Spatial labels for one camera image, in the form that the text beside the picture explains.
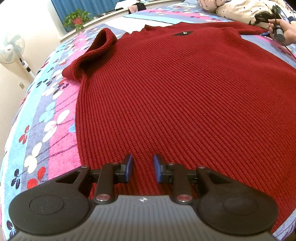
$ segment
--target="beige wall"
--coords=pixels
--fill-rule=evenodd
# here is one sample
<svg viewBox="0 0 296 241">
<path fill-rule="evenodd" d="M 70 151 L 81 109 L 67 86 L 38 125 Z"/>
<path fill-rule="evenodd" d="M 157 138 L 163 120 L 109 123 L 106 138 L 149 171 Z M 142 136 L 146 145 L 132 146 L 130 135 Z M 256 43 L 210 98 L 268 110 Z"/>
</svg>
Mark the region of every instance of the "beige wall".
<svg viewBox="0 0 296 241">
<path fill-rule="evenodd" d="M 9 32 L 20 33 L 26 43 L 24 59 L 36 73 L 48 55 L 60 44 L 60 34 L 48 11 L 50 0 L 4 0 L 0 4 L 0 39 Z M 25 96 L 30 76 L 19 65 L 0 64 L 0 162 L 13 119 Z"/>
</svg>

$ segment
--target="wall outlet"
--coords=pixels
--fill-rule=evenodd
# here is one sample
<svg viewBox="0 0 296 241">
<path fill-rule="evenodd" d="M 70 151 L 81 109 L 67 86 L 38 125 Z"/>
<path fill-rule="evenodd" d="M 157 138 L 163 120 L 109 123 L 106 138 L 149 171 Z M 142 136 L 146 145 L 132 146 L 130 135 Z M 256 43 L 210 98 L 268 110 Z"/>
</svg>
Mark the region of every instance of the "wall outlet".
<svg viewBox="0 0 296 241">
<path fill-rule="evenodd" d="M 22 89 L 24 89 L 24 87 L 25 87 L 24 84 L 23 84 L 22 82 L 20 83 L 20 87 L 21 87 Z"/>
</svg>

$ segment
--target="sweater logo patch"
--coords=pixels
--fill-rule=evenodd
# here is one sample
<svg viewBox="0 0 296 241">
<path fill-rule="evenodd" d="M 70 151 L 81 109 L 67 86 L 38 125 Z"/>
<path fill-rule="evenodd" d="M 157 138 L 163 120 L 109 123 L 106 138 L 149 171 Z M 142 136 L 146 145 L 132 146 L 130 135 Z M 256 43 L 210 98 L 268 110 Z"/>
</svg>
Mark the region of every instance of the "sweater logo patch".
<svg viewBox="0 0 296 241">
<path fill-rule="evenodd" d="M 173 36 L 185 36 L 191 34 L 193 31 L 184 31 L 182 33 L 174 34 Z"/>
</svg>

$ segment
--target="electric fan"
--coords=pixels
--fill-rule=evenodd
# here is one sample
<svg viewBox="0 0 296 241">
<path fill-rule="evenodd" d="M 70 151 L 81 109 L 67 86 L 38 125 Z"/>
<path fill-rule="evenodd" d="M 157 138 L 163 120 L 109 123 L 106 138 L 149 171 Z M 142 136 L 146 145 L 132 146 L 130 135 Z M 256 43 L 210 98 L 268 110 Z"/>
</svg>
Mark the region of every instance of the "electric fan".
<svg viewBox="0 0 296 241">
<path fill-rule="evenodd" d="M 34 73 L 22 57 L 24 48 L 25 40 L 20 35 L 6 34 L 2 43 L 0 42 L 0 62 L 3 64 L 11 64 L 19 60 L 23 68 L 35 79 Z"/>
</svg>

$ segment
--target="colorful blanket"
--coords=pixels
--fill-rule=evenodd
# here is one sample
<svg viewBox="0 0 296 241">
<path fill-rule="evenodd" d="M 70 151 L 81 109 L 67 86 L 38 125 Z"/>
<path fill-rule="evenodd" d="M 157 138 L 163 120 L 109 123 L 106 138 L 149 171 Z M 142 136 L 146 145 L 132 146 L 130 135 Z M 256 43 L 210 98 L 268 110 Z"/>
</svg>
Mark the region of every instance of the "colorful blanket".
<svg viewBox="0 0 296 241">
<path fill-rule="evenodd" d="M 0 220 L 6 239 L 16 232 L 8 215 L 9 204 L 16 195 L 81 165 L 75 133 L 79 84 L 63 78 L 61 73 L 74 59 L 85 53 L 97 33 L 108 27 L 120 38 L 126 31 L 140 31 L 145 24 L 168 26 L 178 22 L 219 21 L 229 20 L 209 14 L 199 6 L 173 4 L 113 19 L 80 32 L 56 48 L 28 89 L 6 143 L 0 173 Z M 271 39 L 242 37 L 296 68 L 294 57 Z M 296 54 L 294 45 L 289 48 Z M 296 211 L 276 230 L 274 236 L 283 240 L 295 229 L 295 224 Z"/>
</svg>

